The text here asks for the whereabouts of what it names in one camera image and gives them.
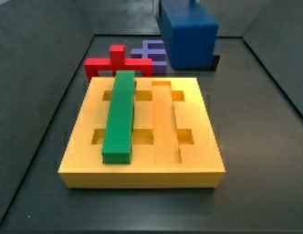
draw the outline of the rectangular hole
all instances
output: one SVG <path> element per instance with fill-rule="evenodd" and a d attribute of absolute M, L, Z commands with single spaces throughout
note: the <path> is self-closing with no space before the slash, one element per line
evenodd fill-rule
<path fill-rule="evenodd" d="M 133 129 L 133 144 L 153 144 L 152 129 Z"/>
<path fill-rule="evenodd" d="M 177 140 L 179 144 L 195 144 L 192 129 L 179 129 Z"/>
<path fill-rule="evenodd" d="M 103 95 L 103 101 L 111 101 L 112 90 L 105 90 Z"/>
<path fill-rule="evenodd" d="M 168 85 L 171 87 L 171 81 L 153 81 L 152 85 L 155 85 L 155 86 L 157 86 L 157 85 L 161 85 L 161 86 Z"/>
<path fill-rule="evenodd" d="M 151 90 L 136 90 L 136 101 L 151 101 L 152 91 Z"/>
<path fill-rule="evenodd" d="M 171 95 L 172 95 L 172 101 L 185 101 L 184 93 L 181 90 L 171 91 Z"/>
<path fill-rule="evenodd" d="M 95 129 L 93 130 L 92 144 L 103 144 L 104 135 L 105 135 L 105 129 Z"/>

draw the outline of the yellow block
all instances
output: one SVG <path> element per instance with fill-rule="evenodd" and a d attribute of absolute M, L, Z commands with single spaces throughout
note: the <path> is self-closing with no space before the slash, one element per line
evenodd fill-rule
<path fill-rule="evenodd" d="M 103 164 L 113 81 L 92 78 L 59 168 L 67 186 L 216 187 L 224 163 L 196 78 L 136 78 L 132 163 Z"/>

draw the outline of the puzzle piece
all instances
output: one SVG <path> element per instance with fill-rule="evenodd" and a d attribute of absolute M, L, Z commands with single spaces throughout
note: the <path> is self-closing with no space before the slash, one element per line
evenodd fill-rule
<path fill-rule="evenodd" d="M 196 78 L 136 78 L 132 162 L 103 164 L 113 82 L 92 78 L 59 168 L 67 186 L 216 187 L 224 163 Z"/>
<path fill-rule="evenodd" d="M 117 71 L 103 142 L 103 163 L 129 164 L 135 107 L 135 72 Z"/>
<path fill-rule="evenodd" d="M 124 45 L 112 45 L 109 47 L 109 58 L 87 58 L 84 69 L 88 81 L 97 77 L 100 70 L 111 70 L 116 75 L 117 70 L 139 70 L 145 77 L 152 76 L 152 60 L 149 58 L 127 58 Z"/>
<path fill-rule="evenodd" d="M 163 40 L 143 40 L 143 48 L 132 48 L 131 58 L 152 59 L 152 73 L 165 75 L 165 46 Z"/>

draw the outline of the toy block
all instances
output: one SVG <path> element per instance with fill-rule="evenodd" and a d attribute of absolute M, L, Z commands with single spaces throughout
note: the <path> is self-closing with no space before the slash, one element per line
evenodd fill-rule
<path fill-rule="evenodd" d="M 165 74 L 165 49 L 163 40 L 143 40 L 143 48 L 132 48 L 133 59 L 152 59 L 152 73 Z"/>
<path fill-rule="evenodd" d="M 143 47 L 144 48 L 156 48 L 156 49 L 164 49 L 164 41 L 163 40 L 143 40 Z"/>
<path fill-rule="evenodd" d="M 87 58 L 84 69 L 88 81 L 97 77 L 100 70 L 111 70 L 116 75 L 117 70 L 139 70 L 144 77 L 152 76 L 152 60 L 149 58 L 127 58 L 124 45 L 111 45 L 109 58 Z"/>
<path fill-rule="evenodd" d="M 219 22 L 192 0 L 161 0 L 156 18 L 173 69 L 211 67 Z"/>
<path fill-rule="evenodd" d="M 92 78 L 59 175 L 68 187 L 216 187 L 224 163 L 196 78 L 136 78 L 132 159 L 103 163 L 115 78 Z"/>
<path fill-rule="evenodd" d="M 129 164 L 135 106 L 135 72 L 117 71 L 108 107 L 103 163 Z"/>

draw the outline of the purple block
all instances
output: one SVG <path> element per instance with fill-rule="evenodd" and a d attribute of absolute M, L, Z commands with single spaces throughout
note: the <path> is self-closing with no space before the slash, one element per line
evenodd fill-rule
<path fill-rule="evenodd" d="M 165 75 L 167 63 L 165 61 L 153 61 L 152 62 L 152 74 Z"/>
<path fill-rule="evenodd" d="M 163 40 L 143 40 L 144 48 L 165 48 Z"/>
<path fill-rule="evenodd" d="M 131 58 L 151 59 L 155 75 L 165 75 L 165 46 L 163 40 L 143 40 L 143 48 L 132 48 Z"/>
<path fill-rule="evenodd" d="M 164 49 L 149 49 L 147 54 L 148 54 L 148 59 L 152 59 L 152 61 L 165 61 Z"/>

